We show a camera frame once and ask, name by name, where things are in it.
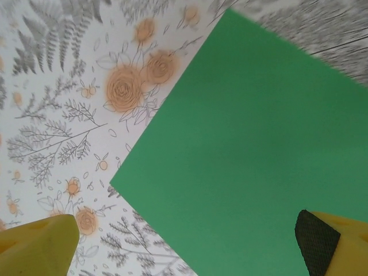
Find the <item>floral patterned paper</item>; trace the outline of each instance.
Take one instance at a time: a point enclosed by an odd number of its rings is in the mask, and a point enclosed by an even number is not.
[[[69,276],[195,275],[109,182],[229,7],[368,83],[361,0],[2,0],[0,231],[73,214]]]

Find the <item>floral wallpaper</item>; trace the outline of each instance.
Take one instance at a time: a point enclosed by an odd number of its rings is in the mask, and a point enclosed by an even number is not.
[[[362,0],[2,0],[0,231],[72,214],[68,276],[195,275],[109,181],[228,7],[368,85]]]

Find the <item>green paper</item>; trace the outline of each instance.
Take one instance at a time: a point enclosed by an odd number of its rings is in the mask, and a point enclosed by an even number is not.
[[[368,220],[367,165],[367,91],[227,11],[112,185],[199,276],[307,276],[299,211]]]

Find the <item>yellow object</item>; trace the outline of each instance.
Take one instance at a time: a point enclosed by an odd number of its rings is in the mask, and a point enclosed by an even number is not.
[[[322,224],[318,226],[319,222],[316,222],[311,215],[317,217]],[[297,222],[296,236],[302,254],[302,245],[306,243],[306,240],[309,246],[314,248],[304,247],[303,257],[310,275],[368,276],[368,223],[305,210],[300,213],[298,221],[300,221],[300,228],[297,229]],[[329,263],[326,264],[325,274],[321,274],[321,270],[317,273],[318,266],[324,266],[323,259],[326,260],[326,251],[331,248],[333,248],[332,255]]]
[[[66,276],[79,231],[62,214],[0,232],[1,276]]]

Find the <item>green sheet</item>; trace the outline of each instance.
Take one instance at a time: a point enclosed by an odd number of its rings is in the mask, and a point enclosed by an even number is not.
[[[367,166],[367,91],[227,11],[111,184],[199,276],[306,276],[299,211],[368,220]]]

